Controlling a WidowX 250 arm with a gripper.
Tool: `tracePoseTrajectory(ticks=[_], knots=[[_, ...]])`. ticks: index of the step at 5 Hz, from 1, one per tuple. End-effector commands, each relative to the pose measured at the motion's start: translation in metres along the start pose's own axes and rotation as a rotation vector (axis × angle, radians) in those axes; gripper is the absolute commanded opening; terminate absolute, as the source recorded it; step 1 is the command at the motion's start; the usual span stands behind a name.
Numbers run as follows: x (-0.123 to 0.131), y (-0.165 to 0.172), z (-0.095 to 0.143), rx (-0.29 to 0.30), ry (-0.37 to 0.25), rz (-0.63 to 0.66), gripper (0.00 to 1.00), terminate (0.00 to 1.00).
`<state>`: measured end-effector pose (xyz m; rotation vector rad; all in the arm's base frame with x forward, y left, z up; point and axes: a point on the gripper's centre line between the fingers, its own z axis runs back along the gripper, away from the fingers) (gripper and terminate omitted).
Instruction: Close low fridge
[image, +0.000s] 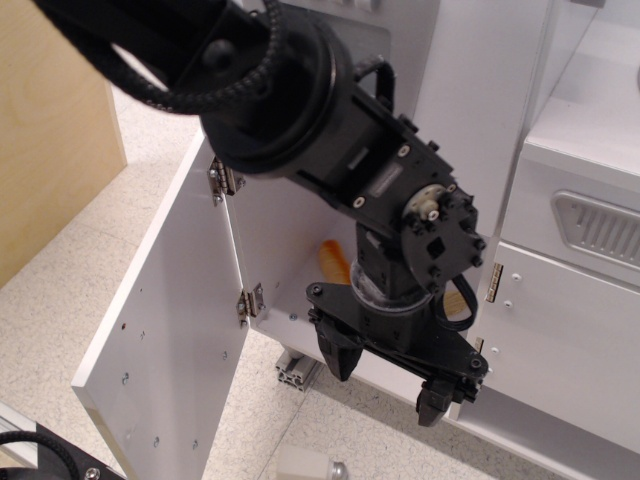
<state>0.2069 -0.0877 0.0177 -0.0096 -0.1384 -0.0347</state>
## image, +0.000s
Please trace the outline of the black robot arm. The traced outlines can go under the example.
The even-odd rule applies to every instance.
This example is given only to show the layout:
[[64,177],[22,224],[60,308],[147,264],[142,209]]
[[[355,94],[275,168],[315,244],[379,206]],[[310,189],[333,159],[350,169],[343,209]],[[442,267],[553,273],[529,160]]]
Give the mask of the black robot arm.
[[353,62],[318,18],[268,1],[42,1],[39,8],[107,80],[132,98],[199,117],[234,171],[286,178],[356,223],[346,285],[307,288],[310,319],[332,374],[361,354],[421,377],[419,422],[474,401],[487,361],[463,338],[472,318],[445,313],[453,284],[482,264],[473,199],[434,143],[395,116],[395,74],[382,57]]

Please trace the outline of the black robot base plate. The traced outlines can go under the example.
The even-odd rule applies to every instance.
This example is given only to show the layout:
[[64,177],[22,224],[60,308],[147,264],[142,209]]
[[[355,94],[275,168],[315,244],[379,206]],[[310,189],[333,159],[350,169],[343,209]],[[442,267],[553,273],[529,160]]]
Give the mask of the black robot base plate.
[[126,479],[102,462],[38,423],[1,419],[2,479]]

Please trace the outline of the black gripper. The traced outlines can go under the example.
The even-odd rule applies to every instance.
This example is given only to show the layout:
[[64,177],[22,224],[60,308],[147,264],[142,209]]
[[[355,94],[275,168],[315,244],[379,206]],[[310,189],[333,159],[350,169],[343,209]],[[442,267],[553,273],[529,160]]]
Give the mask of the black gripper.
[[436,425],[461,395],[478,394],[488,362],[462,336],[476,319],[478,301],[465,277],[454,276],[468,314],[447,317],[447,281],[439,271],[420,285],[393,263],[374,269],[355,263],[349,285],[309,285],[310,320],[330,372],[347,381],[361,355],[370,352],[420,377],[420,426]]

